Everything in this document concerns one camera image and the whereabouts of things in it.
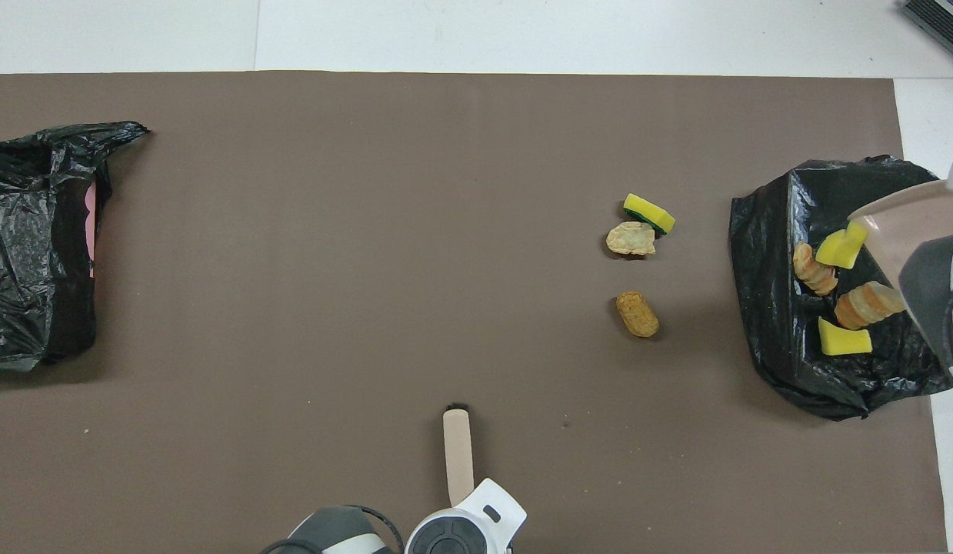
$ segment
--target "pink object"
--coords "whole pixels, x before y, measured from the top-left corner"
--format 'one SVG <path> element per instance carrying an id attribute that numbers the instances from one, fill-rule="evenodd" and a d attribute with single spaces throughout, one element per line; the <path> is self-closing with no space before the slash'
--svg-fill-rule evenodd
<path id="1" fill-rule="evenodd" d="M 93 239 L 97 231 L 97 182 L 93 183 L 89 189 L 86 189 L 86 252 L 90 255 L 90 262 L 93 262 Z M 93 277 L 93 265 L 90 264 L 90 277 Z"/>

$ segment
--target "white table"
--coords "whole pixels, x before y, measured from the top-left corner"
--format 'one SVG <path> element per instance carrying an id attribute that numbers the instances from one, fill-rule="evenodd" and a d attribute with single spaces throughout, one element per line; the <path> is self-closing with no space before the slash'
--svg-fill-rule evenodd
<path id="1" fill-rule="evenodd" d="M 893 78 L 905 158 L 953 158 L 953 55 L 892 0 L 0 0 L 0 73 L 262 69 Z"/>

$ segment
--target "wooden handle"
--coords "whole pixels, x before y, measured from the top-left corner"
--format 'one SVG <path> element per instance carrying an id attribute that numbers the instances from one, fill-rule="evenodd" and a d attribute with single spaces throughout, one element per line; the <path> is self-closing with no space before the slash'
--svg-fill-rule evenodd
<path id="1" fill-rule="evenodd" d="M 473 446 L 469 435 L 469 412 L 449 406 L 442 414 L 445 436 L 445 478 L 448 501 L 455 506 L 473 492 Z"/>

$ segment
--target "sponge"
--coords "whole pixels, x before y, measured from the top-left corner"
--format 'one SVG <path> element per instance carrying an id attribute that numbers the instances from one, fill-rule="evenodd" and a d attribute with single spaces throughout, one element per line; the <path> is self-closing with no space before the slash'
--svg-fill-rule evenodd
<path id="1" fill-rule="evenodd" d="M 671 214 L 635 194 L 627 194 L 627 199 L 623 202 L 623 211 L 638 220 L 648 222 L 660 235 L 667 235 L 674 228 L 674 218 Z"/>
<path id="2" fill-rule="evenodd" d="M 818 336 L 821 337 L 821 353 L 825 355 L 864 354 L 873 351 L 869 331 L 842 329 L 824 318 L 818 318 Z"/>
<path id="3" fill-rule="evenodd" d="M 850 221 L 847 228 L 828 235 L 821 246 L 818 247 L 815 260 L 825 265 L 852 269 L 856 257 L 859 257 L 859 249 L 862 249 L 862 243 L 866 241 L 867 234 L 869 234 L 869 231 L 863 225 Z"/>

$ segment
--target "trash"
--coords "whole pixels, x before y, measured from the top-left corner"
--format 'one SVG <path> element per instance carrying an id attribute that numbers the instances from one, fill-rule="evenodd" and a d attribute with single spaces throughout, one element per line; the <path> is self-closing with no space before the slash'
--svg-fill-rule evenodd
<path id="1" fill-rule="evenodd" d="M 815 260 L 825 265 L 852 269 L 867 234 L 868 231 L 863 225 L 850 221 L 845 229 L 825 236 L 825 240 L 821 241 L 821 246 L 815 252 Z"/>
<path id="2" fill-rule="evenodd" d="M 631 335 L 648 338 L 660 329 L 658 317 L 644 295 L 637 291 L 620 293 L 616 297 L 616 309 Z"/>
<path id="3" fill-rule="evenodd" d="M 667 213 L 667 210 L 633 193 L 627 194 L 627 199 L 623 202 L 623 211 L 651 225 L 658 232 L 658 236 L 667 235 L 674 228 L 674 216 Z"/>
<path id="4" fill-rule="evenodd" d="M 785 399 L 841 421 L 892 400 L 950 389 L 951 381 L 907 312 L 869 327 L 871 354 L 821 353 L 818 318 L 838 296 L 869 281 L 888 283 L 866 249 L 818 297 L 794 275 L 799 242 L 820 245 L 848 215 L 881 197 L 930 182 L 927 169 L 888 155 L 860 162 L 810 161 L 750 196 L 733 199 L 729 252 L 747 343 L 757 373 Z"/>
<path id="5" fill-rule="evenodd" d="M 884 284 L 870 281 L 838 297 L 835 319 L 846 329 L 856 330 L 905 309 L 901 294 Z"/>
<path id="6" fill-rule="evenodd" d="M 606 235 L 606 248 L 618 255 L 653 255 L 655 229 L 640 221 L 624 221 Z"/>
<path id="7" fill-rule="evenodd" d="M 818 337 L 821 353 L 825 355 L 862 354 L 873 351 L 873 343 L 866 329 L 842 329 L 825 318 L 818 318 Z"/>
<path id="8" fill-rule="evenodd" d="M 0 369 L 29 372 L 92 346 L 92 234 L 111 194 L 106 160 L 147 132 L 135 122 L 80 124 L 0 142 Z"/>
<path id="9" fill-rule="evenodd" d="M 838 277 L 835 277 L 835 267 L 817 262 L 813 256 L 814 249 L 807 242 L 799 242 L 794 246 L 794 255 L 791 257 L 791 265 L 794 268 L 794 274 L 806 284 L 808 288 L 815 291 L 816 295 L 823 297 L 835 290 L 838 284 Z"/>

